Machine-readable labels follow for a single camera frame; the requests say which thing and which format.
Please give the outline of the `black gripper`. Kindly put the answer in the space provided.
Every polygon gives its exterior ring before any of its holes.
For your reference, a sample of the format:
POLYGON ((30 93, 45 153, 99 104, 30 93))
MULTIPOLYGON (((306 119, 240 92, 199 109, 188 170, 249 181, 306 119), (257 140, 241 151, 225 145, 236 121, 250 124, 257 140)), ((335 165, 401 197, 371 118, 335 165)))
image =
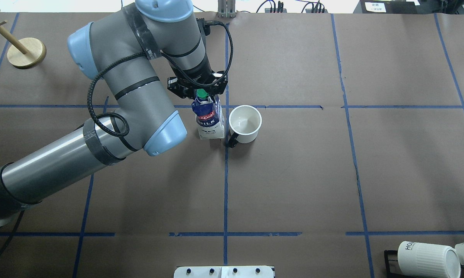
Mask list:
POLYGON ((198 89, 205 90, 211 97, 223 94, 228 83, 228 75, 225 72, 216 72, 212 74, 212 77, 213 81, 216 81, 212 86, 197 86, 184 78, 168 77, 167 89, 179 98, 189 98, 190 100, 196 98, 198 89))

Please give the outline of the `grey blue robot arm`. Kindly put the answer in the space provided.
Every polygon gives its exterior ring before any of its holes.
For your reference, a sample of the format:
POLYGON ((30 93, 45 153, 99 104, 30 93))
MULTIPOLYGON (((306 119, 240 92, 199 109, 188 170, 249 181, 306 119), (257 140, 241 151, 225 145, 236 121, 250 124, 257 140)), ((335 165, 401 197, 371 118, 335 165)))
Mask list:
POLYGON ((87 120, 64 137, 0 166, 0 228, 21 212, 139 150, 158 156, 187 136, 169 93, 224 92, 231 63, 214 71, 206 37, 227 24, 196 17, 191 0, 135 0, 71 34, 89 78, 87 120))

